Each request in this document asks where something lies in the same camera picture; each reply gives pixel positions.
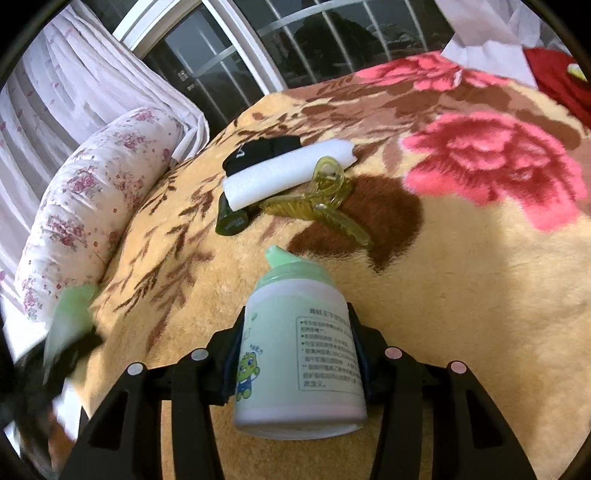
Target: bottle label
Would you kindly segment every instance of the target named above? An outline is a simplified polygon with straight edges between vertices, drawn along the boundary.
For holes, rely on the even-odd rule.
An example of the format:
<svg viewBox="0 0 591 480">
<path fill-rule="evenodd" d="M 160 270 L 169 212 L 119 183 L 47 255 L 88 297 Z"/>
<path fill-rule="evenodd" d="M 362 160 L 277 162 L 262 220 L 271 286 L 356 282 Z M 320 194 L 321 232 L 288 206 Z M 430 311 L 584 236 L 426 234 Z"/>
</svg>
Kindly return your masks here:
<svg viewBox="0 0 591 480">
<path fill-rule="evenodd" d="M 301 390 L 359 393 L 361 376 L 349 318 L 310 307 L 296 318 Z"/>
<path fill-rule="evenodd" d="M 344 299 L 284 292 L 247 302 L 236 389 L 240 408 L 362 399 Z"/>
</svg>

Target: curtain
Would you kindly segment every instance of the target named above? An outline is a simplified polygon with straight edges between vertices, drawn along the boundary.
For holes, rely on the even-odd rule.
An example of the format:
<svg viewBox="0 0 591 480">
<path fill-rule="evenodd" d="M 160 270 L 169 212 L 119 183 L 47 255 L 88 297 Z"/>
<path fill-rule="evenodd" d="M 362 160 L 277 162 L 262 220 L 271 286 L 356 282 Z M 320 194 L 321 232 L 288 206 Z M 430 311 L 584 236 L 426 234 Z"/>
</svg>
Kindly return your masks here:
<svg viewBox="0 0 591 480">
<path fill-rule="evenodd" d="M 554 31 L 521 0 L 435 0 L 455 35 L 442 55 L 468 68 L 537 88 L 524 47 L 568 53 Z"/>
<path fill-rule="evenodd" d="M 209 141 L 199 110 L 74 0 L 27 49 L 0 92 L 0 281 L 19 309 L 14 273 L 47 185 L 93 133 L 144 105 L 168 108 L 185 136 L 181 161 Z"/>
</svg>

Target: white pillowcase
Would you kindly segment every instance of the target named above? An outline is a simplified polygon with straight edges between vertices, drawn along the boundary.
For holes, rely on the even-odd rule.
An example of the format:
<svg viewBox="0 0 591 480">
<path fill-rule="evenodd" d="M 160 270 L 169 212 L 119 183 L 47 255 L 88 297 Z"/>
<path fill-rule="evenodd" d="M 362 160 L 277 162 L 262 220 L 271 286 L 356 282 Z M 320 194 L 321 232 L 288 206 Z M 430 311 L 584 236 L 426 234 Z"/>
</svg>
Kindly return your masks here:
<svg viewBox="0 0 591 480">
<path fill-rule="evenodd" d="M 51 324 L 67 286 L 98 283 L 149 191 L 167 171 L 183 126 L 148 107 L 92 135 L 50 182 L 16 274 L 25 313 Z"/>
</svg>

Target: yellow hair claw clip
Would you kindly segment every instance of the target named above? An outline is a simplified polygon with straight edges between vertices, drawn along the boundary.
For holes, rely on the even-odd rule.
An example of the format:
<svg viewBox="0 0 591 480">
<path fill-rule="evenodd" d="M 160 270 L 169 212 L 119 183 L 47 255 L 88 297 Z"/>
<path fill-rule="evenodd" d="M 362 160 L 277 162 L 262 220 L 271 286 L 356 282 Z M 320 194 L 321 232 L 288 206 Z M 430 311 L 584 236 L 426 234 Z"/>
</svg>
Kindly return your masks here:
<svg viewBox="0 0 591 480">
<path fill-rule="evenodd" d="M 337 208 L 353 191 L 353 181 L 333 157 L 322 157 L 302 194 L 278 195 L 259 205 L 269 215 L 317 220 L 340 231 L 366 249 L 373 247 L 368 233 Z"/>
</svg>

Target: floral blanket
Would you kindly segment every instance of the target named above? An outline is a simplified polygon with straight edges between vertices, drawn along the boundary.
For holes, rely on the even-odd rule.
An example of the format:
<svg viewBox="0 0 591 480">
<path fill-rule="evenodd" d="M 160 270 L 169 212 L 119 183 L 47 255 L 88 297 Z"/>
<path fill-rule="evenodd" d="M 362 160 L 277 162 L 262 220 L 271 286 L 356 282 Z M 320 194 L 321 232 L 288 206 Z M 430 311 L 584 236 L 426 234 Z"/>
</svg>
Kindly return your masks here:
<svg viewBox="0 0 591 480">
<path fill-rule="evenodd" d="M 342 210 L 372 250 L 265 215 L 215 234 L 222 161 L 277 135 L 356 144 Z M 131 362 L 157 367 L 205 346 L 277 244 L 322 263 L 390 345 L 434 365 L 465 361 L 538 478 L 555 480 L 591 420 L 590 182 L 589 132 L 563 107 L 438 53 L 268 95 L 162 178 L 131 222 L 94 305 L 107 340 L 80 369 L 79 392 L 92 412 Z M 212 416 L 228 479 L 368 478 L 381 422 L 373 408 L 356 433 L 274 442 L 237 432 L 231 407 Z M 171 479 L 168 410 L 163 422 Z"/>
</svg>

